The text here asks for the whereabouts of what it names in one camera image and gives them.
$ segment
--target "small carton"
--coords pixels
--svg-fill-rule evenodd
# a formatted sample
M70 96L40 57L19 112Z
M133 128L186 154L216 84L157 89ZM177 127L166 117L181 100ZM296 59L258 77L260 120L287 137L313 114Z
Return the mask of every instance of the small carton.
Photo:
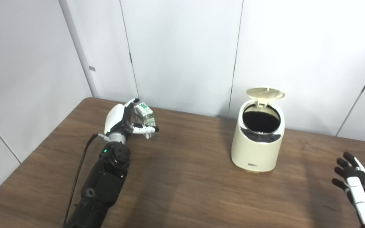
M144 102L135 105L135 113L138 123L148 126L156 126L155 114L153 113L153 110L151 110L151 108ZM144 134L144 136L149 139L155 134L157 133Z

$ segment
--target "robotic arm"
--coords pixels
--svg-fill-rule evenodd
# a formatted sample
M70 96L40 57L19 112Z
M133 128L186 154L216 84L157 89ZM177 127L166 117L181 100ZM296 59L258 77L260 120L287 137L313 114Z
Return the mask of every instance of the robotic arm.
M365 228L365 168L349 152L344 152L343 157L344 159L336 160L340 167L336 167L335 172L346 182L333 178L332 183L346 192L349 201L356 208L361 228Z
M81 188L81 199L63 228L100 228L108 209L118 199L130 165L130 150L125 145L130 134L158 132L158 127L130 123L135 98L118 104L108 113L104 134L108 143Z

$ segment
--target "trash can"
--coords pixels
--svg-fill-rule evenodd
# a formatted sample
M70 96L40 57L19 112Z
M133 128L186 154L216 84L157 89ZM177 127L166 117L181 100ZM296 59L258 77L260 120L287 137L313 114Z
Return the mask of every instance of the trash can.
M268 172L277 163L285 129L284 113L271 101L285 94L272 88L252 88L246 93L252 100L239 111L232 161L246 171Z

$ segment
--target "trash can lid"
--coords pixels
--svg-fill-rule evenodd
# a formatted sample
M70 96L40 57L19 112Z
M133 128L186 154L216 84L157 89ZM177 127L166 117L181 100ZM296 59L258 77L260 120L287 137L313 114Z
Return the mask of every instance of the trash can lid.
M248 89L246 91L246 94L250 98L257 99L258 107L264 107L264 108L267 107L268 101L278 100L285 97L285 93L277 89L264 88L264 87Z

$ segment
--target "brown table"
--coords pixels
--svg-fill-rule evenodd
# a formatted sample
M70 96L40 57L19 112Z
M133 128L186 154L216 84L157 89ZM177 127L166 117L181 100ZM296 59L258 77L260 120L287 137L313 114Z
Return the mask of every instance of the brown table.
M84 146L115 104L83 100L0 186L0 227L61 228ZM234 121L153 110L160 132L129 138L129 175L103 227L359 227L330 180L344 150L365 164L365 142L287 130L277 167L254 174L230 159ZM104 144L91 144L73 202Z

